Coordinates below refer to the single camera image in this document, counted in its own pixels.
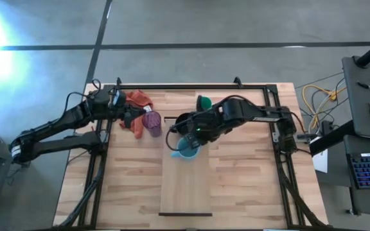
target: yellow cable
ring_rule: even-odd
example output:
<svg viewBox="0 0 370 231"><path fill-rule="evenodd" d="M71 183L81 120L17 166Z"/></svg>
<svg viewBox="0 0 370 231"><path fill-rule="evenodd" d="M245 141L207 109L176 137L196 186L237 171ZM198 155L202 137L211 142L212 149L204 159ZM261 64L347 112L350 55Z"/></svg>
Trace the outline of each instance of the yellow cable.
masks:
<svg viewBox="0 0 370 231"><path fill-rule="evenodd" d="M333 91L331 91L330 93L329 93L329 95L331 96L330 98L332 99L332 98L335 98L336 100L338 100L338 94L339 93L341 93L343 90L345 90L346 89L346 87L344 87L344 88L342 88L342 89L340 89L340 90L338 90L336 93L335 93L335 91L333 90ZM328 100L327 101L325 101L324 103L323 103L323 105L319 108L319 110L318 111L316 111L314 114L315 114L315 117L310 121L311 123L313 123L312 124L312 128L315 128L316 127L316 124L318 123L318 117L317 117L317 115L319 115L320 113L322 113L321 111L322 111L322 108L324 107L324 105L326 104L328 102Z"/></svg>
<svg viewBox="0 0 370 231"><path fill-rule="evenodd" d="M333 93L333 91L325 90L325 89L323 89L322 87L319 87L319 86L316 86L316 85L312 85L312 84L310 84L310 85L306 85L306 86L304 86L304 87L302 88L302 99L303 99L303 101L305 102L305 105L308 107L309 111L311 111L311 112L312 112L312 114L316 114L316 112L314 112L314 111L313 111L312 107L309 105L309 103L307 102L306 97L305 97L305 90L306 90L308 87L313 87L313 88L319 89L319 90L321 90L321 91L323 91L323 92L327 93L328 95L331 95L331 94ZM333 95L333 96L331 97L331 100L335 100L335 98L336 98L336 94L335 94L335 95Z"/></svg>

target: wooden board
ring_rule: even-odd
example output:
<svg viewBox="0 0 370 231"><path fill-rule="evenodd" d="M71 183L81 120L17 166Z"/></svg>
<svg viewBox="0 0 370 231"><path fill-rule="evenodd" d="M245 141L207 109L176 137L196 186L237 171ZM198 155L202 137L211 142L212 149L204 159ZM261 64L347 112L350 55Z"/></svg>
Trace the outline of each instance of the wooden board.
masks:
<svg viewBox="0 0 370 231"><path fill-rule="evenodd" d="M166 121L165 137L174 120ZM168 142L175 147L180 136L170 133ZM162 163L161 212L210 213L209 145L201 147L193 160L171 157L172 150L164 144Z"/></svg>
<svg viewBox="0 0 370 231"><path fill-rule="evenodd" d="M282 105L300 116L292 83L277 83ZM86 93L94 90L88 85ZM146 90L162 117L178 116L195 109L197 96L217 102L239 94L264 105L261 90ZM269 126L247 123L223 135L209 146L210 204L213 217L161 217L162 153L164 137L145 132L136 140L130 131L114 124L103 181L97 228L105 229L231 229L286 228ZM71 157L80 150L71 152ZM312 212L327 223L312 158L292 155L298 188ZM68 165L54 224L61 223L74 209L84 190L88 155ZM91 215L91 203L87 221ZM292 216L296 219L294 206Z"/></svg>

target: towel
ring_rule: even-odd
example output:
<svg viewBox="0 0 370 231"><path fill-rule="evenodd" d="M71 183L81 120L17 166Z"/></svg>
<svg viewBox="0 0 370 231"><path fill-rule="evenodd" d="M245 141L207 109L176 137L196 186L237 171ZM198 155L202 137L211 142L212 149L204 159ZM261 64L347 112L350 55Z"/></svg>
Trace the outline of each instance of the towel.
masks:
<svg viewBox="0 0 370 231"><path fill-rule="evenodd" d="M133 92L127 93L127 103L134 107L141 107L141 108L145 106L149 106L151 107L151 109L153 109L153 106L154 106L149 96L140 90L134 90ZM139 116L138 118L134 119L131 122L130 130L131 132L134 133L134 136L137 139L140 139L142 137L142 133L144 130L144 126L142 124L142 117L143 115ZM119 125L122 128L125 128L125 125L123 122L120 122Z"/></svg>

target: small wooden block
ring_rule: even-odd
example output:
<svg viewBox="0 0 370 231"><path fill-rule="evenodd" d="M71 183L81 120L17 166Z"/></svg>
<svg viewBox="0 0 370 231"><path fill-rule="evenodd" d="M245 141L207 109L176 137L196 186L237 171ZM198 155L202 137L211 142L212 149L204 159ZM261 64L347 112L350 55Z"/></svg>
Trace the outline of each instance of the small wooden block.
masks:
<svg viewBox="0 0 370 231"><path fill-rule="evenodd" d="M164 135L173 123L166 122ZM176 147L179 139L179 134L170 133L168 142ZM161 213L211 212L208 151L206 144L195 159L184 160L171 157L173 151L164 144Z"/></svg>

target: purple cup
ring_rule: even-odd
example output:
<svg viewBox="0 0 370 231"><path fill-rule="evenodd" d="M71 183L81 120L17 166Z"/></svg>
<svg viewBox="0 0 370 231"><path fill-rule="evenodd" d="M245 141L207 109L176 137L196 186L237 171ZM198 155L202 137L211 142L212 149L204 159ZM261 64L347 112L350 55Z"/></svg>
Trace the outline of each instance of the purple cup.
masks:
<svg viewBox="0 0 370 231"><path fill-rule="evenodd" d="M142 124L151 133L152 137L158 137L162 134L161 115L158 112L147 112L142 117Z"/></svg>

